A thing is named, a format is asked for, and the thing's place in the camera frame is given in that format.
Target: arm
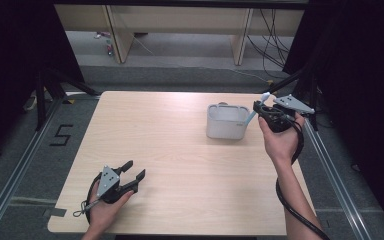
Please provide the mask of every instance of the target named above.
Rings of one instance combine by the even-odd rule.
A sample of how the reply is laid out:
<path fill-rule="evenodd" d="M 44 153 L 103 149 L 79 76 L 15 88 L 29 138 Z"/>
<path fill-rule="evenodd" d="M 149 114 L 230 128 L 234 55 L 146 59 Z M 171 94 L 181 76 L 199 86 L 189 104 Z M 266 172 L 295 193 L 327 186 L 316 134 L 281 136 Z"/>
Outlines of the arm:
<path fill-rule="evenodd" d="M 98 191 L 98 182 L 95 183 L 92 189 L 92 197 L 90 202 L 96 200 L 96 193 Z M 133 191 L 124 194 L 117 202 L 107 204 L 99 202 L 90 209 L 90 225 L 82 240 L 96 240 L 113 224 L 120 208 L 129 200 L 133 195 Z"/>
<path fill-rule="evenodd" d="M 299 114 L 296 114 L 296 121 L 303 126 L 304 118 Z M 321 229 L 291 166 L 292 156 L 298 144 L 295 130 L 290 128 L 282 133 L 273 133 L 263 118 L 259 117 L 258 122 L 264 135 L 266 152 L 273 161 L 284 198 L 297 212 Z M 320 239 L 286 209 L 284 211 L 288 239 Z"/>

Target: floor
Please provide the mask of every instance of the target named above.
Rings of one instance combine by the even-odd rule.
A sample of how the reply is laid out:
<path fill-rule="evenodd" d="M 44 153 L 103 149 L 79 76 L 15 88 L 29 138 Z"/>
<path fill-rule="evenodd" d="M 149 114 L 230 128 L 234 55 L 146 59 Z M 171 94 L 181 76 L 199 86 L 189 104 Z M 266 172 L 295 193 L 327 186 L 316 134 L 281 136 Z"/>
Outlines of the floor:
<path fill-rule="evenodd" d="M 105 83 L 107 87 L 113 86 L 114 89 L 117 89 L 115 87 L 117 83 L 108 83 L 107 77 L 117 74 L 116 71 L 119 71 L 120 68 L 123 70 L 164 68 L 167 69 L 166 71 L 172 71 L 175 68 L 186 72 L 189 69 L 202 69 L 208 74 L 226 74 L 226 79 L 239 74 L 264 84 L 270 80 L 276 82 L 286 77 L 280 72 L 281 68 L 278 65 L 267 59 L 263 61 L 262 56 L 249 41 L 247 41 L 242 65 L 235 66 L 227 36 L 136 35 L 128 59 L 122 65 L 116 63 L 114 57 L 108 54 L 108 38 L 96 38 L 94 32 L 67 32 L 67 36 L 83 74 L 88 76 L 86 82 L 98 87 Z M 251 36 L 251 39 L 260 48 L 265 49 L 266 42 L 262 37 Z M 288 47 L 293 38 L 281 38 L 281 40 Z M 277 48 L 269 46 L 266 52 L 281 61 Z M 261 72 L 261 70 L 266 70 L 267 74 L 253 74 L 253 71 Z M 128 78 L 128 76 L 134 77 L 135 73 L 125 72 L 125 74 Z M 21 176 L 20 183 L 14 187 L 14 195 L 11 196 L 7 210 L 0 216 L 0 239 L 37 239 L 39 236 L 42 239 L 79 239 L 81 237 L 79 234 L 50 233 L 47 231 L 46 225 L 64 184 L 61 179 L 65 179 L 71 166 L 71 162 L 67 161 L 67 158 L 75 156 L 97 101 L 86 98 L 76 100 L 76 104 L 62 104 L 59 107 L 49 124 L 48 133 L 46 133 L 49 137 L 41 140 L 40 147 L 33 153 L 32 160 L 27 164 L 27 170 Z M 32 101 L 26 103 L 26 109 L 28 109 L 27 105 L 31 104 Z M 0 193 L 8 180 L 12 179 L 10 176 L 19 160 L 23 158 L 30 140 L 37 137 L 34 131 L 36 125 L 34 110 L 34 108 L 31 111 L 27 110 L 20 116 L 13 130 L 1 143 L 1 148 L 5 151 L 2 151 L 0 155 Z M 67 123 L 74 124 L 65 129 L 60 128 L 61 125 Z M 350 199 L 357 206 L 363 222 L 368 228 L 370 239 L 384 239 L 382 209 L 358 171 L 351 168 L 352 158 L 348 155 L 346 146 L 343 146 L 328 114 L 318 115 L 318 124 L 320 137 L 328 149 L 329 156 L 335 164 L 336 171 L 339 173 Z M 62 131 L 60 133 L 71 131 L 71 145 L 64 148 L 50 147 L 52 143 L 60 143 L 61 139 L 54 137 L 55 132 L 60 130 Z M 323 228 L 331 239 L 359 239 L 350 227 L 349 219 L 344 214 L 344 209 L 326 174 L 326 169 L 320 162 L 320 157 L 306 134 L 306 149 L 300 158 L 300 164 Z M 285 239 L 277 236 L 259 238 Z M 114 239 L 114 236 L 107 235 L 104 239 Z"/>

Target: wire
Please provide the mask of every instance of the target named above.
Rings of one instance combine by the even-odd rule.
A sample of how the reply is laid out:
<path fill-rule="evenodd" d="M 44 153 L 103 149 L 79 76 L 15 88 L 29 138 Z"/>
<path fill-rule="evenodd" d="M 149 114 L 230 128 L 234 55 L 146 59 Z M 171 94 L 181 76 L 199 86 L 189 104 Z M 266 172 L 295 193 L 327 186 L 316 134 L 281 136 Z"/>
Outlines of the wire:
<path fill-rule="evenodd" d="M 295 121 L 290 121 L 292 127 L 295 129 L 298 135 L 298 145 L 297 149 L 295 150 L 294 155 L 291 159 L 291 165 L 294 164 L 294 162 L 298 159 L 299 154 L 301 153 L 302 149 L 304 148 L 304 135 L 302 133 L 302 127 Z M 324 240 L 329 240 L 329 237 L 320 230 L 317 226 L 315 226 L 312 222 L 308 221 L 305 217 L 303 217 L 301 214 L 299 214 L 284 198 L 282 190 L 279 185 L 279 180 L 276 180 L 276 193 L 279 198 L 279 201 L 282 203 L 282 205 L 285 207 L 288 212 L 291 213 L 292 216 L 294 216 L 297 220 L 299 220 L 301 223 L 303 223 L 306 227 L 308 227 L 311 231 L 313 231 L 315 234 L 317 234 L 320 238 Z"/>
<path fill-rule="evenodd" d="M 147 48 L 145 46 L 145 44 L 143 44 L 141 41 L 139 41 L 135 36 L 133 36 L 133 39 L 135 40 L 135 42 L 138 42 L 147 52 L 149 52 L 152 56 L 156 56 L 151 50 L 149 50 L 149 48 Z M 158 63 L 161 63 L 161 64 L 165 64 L 165 65 L 173 65 L 173 66 L 178 66 L 178 67 L 182 67 L 182 68 L 191 68 L 191 67 L 187 67 L 187 66 L 184 66 L 184 65 L 180 65 L 180 64 L 177 64 L 177 63 L 166 63 L 166 62 L 161 62 L 161 61 L 157 61 Z M 202 68 L 202 69 L 211 69 L 211 70 L 216 70 L 215 68 L 209 68 L 209 67 L 203 67 L 203 66 L 195 66 L 195 68 Z M 234 69 L 230 69 L 230 68 L 223 68 L 222 70 L 229 70 L 229 71 L 232 71 L 232 72 L 235 72 L 235 73 L 238 73 L 238 74 L 241 74 L 241 75 L 245 75 L 245 76 L 250 76 L 250 77 L 255 77 L 255 78 L 258 78 L 264 82 L 268 82 L 267 79 L 264 79 L 264 78 L 261 78 L 257 75 L 254 75 L 254 74 L 250 74 L 250 73 L 244 73 L 244 72 L 240 72 L 238 70 L 234 70 Z"/>
<path fill-rule="evenodd" d="M 264 36 L 261 36 L 266 42 L 268 42 L 268 39 Z M 272 47 L 275 47 L 277 48 L 277 46 L 271 42 L 269 42 L 269 44 L 272 46 Z M 286 52 L 286 53 L 289 53 L 289 49 L 287 47 L 284 47 L 284 48 L 279 48 L 280 51 L 283 51 L 283 52 Z"/>
<path fill-rule="evenodd" d="M 73 212 L 73 217 L 80 217 L 82 214 L 84 214 L 86 212 L 86 207 L 87 207 L 87 200 L 84 200 L 83 202 L 80 203 L 81 210 Z"/>
<path fill-rule="evenodd" d="M 251 39 L 249 38 L 248 36 L 248 39 L 250 40 L 251 44 L 254 46 L 254 48 L 260 53 L 263 55 L 263 70 L 265 71 L 266 74 L 268 74 L 269 76 L 271 77 L 274 77 L 274 78 L 277 78 L 276 76 L 273 76 L 271 74 L 269 74 L 266 70 L 266 66 L 265 66 L 265 58 L 268 58 L 271 62 L 275 63 L 276 65 L 278 65 L 279 67 L 281 68 L 284 68 L 285 66 L 285 57 L 283 55 L 283 52 L 282 51 L 289 51 L 289 50 L 285 50 L 285 49 L 282 49 L 278 42 L 280 42 L 280 39 L 277 37 L 276 35 L 276 26 L 275 26 L 275 20 L 276 20 L 276 10 L 275 9 L 272 9 L 272 24 L 271 24 L 271 27 L 269 26 L 269 23 L 266 19 L 266 17 L 264 16 L 264 13 L 261 9 L 260 10 L 260 14 L 264 20 L 264 23 L 267 27 L 267 30 L 269 31 L 269 38 L 266 39 L 264 36 L 263 39 L 266 41 L 266 46 L 264 48 L 264 50 L 261 50 L 260 48 L 256 47 L 256 45 L 251 41 Z M 273 47 L 275 47 L 277 49 L 277 52 L 278 52 L 278 55 L 279 55 L 279 58 L 280 58 L 280 62 L 277 61 L 275 58 L 271 57 L 270 55 L 268 55 L 266 52 L 267 52 L 267 49 L 268 49 L 268 46 L 269 45 L 272 45 Z"/>

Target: black cable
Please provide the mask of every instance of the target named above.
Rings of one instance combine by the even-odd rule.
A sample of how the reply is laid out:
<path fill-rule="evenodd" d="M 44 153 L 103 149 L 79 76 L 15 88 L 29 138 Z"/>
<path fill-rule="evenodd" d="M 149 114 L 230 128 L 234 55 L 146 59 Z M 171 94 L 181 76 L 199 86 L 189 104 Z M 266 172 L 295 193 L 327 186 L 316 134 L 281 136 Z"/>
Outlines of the black cable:
<path fill-rule="evenodd" d="M 88 223 L 90 223 L 90 212 L 89 212 L 89 210 L 87 210 L 87 206 L 89 204 L 93 204 L 90 202 L 90 199 L 92 197 L 92 189 L 95 186 L 95 183 L 101 179 L 101 175 L 102 175 L 102 172 L 99 173 L 98 176 L 96 176 L 93 179 L 92 184 L 90 185 L 89 191 L 87 193 L 86 200 L 81 202 L 81 204 L 80 204 L 81 210 L 73 213 L 74 217 L 80 217 L 82 214 L 86 214 L 86 219 L 87 219 Z"/>
<path fill-rule="evenodd" d="M 263 57 L 266 57 L 268 58 L 270 61 L 272 61 L 274 64 L 276 64 L 277 66 L 279 67 L 283 67 L 282 63 L 277 61 L 274 57 L 270 56 L 269 54 L 267 54 L 266 52 L 264 52 L 261 48 L 259 48 L 252 40 L 249 36 L 248 37 L 248 40 L 249 42 L 251 43 L 251 45 L 255 48 L 255 50 L 261 54 Z"/>
<path fill-rule="evenodd" d="M 294 164 L 294 162 L 298 159 L 299 154 L 301 153 L 302 149 L 304 148 L 304 134 L 302 133 L 302 127 L 295 121 L 291 121 L 292 127 L 295 129 L 295 131 L 298 134 L 298 145 L 297 149 L 295 150 L 294 155 L 292 156 L 291 165 Z M 282 190 L 280 189 L 279 180 L 276 180 L 276 193 L 277 197 L 279 198 L 279 201 L 282 203 L 283 207 L 288 210 L 288 212 L 291 213 L 292 216 L 294 216 L 298 221 L 303 223 L 306 227 L 308 227 L 311 231 L 313 231 L 315 234 L 317 234 L 320 238 L 324 240 L 329 240 L 329 237 L 320 230 L 317 226 L 315 226 L 312 222 L 308 221 L 305 217 L 303 217 L 301 214 L 299 214 L 283 197 Z"/>
<path fill-rule="evenodd" d="M 268 39 L 266 39 L 264 36 L 262 36 L 263 37 L 263 39 L 266 41 L 266 46 L 265 46 L 265 48 L 264 48 L 264 51 L 262 51 L 262 50 L 260 50 L 260 52 L 264 52 L 264 54 L 265 55 L 263 55 L 263 70 L 266 72 L 266 74 L 268 74 L 269 76 L 271 76 L 271 77 L 276 77 L 276 76 L 273 76 L 273 75 L 271 75 L 271 74 L 269 74 L 268 72 L 267 72 L 267 70 L 266 70 L 266 68 L 265 68 L 265 59 L 264 59 L 264 56 L 269 56 L 267 53 L 266 53 L 266 51 L 267 51 L 267 48 L 268 48 L 268 45 L 270 44 L 270 45 L 272 45 L 273 47 L 275 47 L 276 49 L 277 49 L 277 52 L 278 52 L 278 55 L 279 55 L 279 58 L 280 58 L 280 61 L 281 62 L 278 62 L 277 60 L 275 60 L 276 61 L 276 63 L 279 63 L 280 64 L 280 66 L 279 67 L 281 67 L 281 68 L 285 68 L 285 61 L 286 61 L 286 58 L 285 58 L 285 56 L 283 55 L 283 52 L 282 51 L 287 51 L 287 52 L 289 52 L 288 50 L 284 50 L 284 49 L 282 49 L 280 46 L 279 46 L 279 43 L 281 44 L 281 45 L 283 45 L 284 47 L 285 47 L 285 45 L 280 41 L 280 39 L 277 37 L 277 35 L 276 35 L 276 26 L 275 26 L 275 20 L 276 20 L 276 10 L 275 9 L 272 9 L 272 26 L 270 27 L 269 26 L 269 23 L 268 23 L 268 21 L 267 21 L 267 19 L 266 19 L 266 17 L 264 16 L 264 13 L 263 13 L 263 11 L 261 10 L 261 9 L 259 9 L 260 10 L 260 14 L 261 14 L 261 16 L 262 16 L 262 18 L 263 18 L 263 20 L 264 20 L 264 23 L 265 23 L 265 25 L 266 25 L 266 27 L 267 27 L 267 30 L 269 31 L 269 38 Z"/>

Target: hand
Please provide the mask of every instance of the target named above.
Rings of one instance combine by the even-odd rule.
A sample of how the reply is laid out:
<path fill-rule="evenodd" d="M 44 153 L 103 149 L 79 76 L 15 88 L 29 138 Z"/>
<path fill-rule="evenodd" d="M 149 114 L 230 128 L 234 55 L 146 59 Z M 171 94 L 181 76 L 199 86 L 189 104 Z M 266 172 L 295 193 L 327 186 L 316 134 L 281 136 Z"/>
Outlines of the hand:
<path fill-rule="evenodd" d="M 298 113 L 295 113 L 295 121 L 301 127 L 304 125 L 304 118 Z M 272 159 L 275 167 L 290 166 L 292 156 L 295 153 L 298 144 L 298 137 L 295 129 L 291 127 L 284 132 L 273 133 L 264 118 L 259 117 L 258 122 L 264 135 L 266 152 Z"/>
<path fill-rule="evenodd" d="M 91 193 L 90 202 L 97 199 L 99 181 L 95 183 Z M 117 202 L 107 204 L 100 201 L 90 209 L 90 225 L 83 239 L 99 239 L 99 237 L 113 224 L 120 208 L 133 195 L 133 191 L 125 193 Z"/>

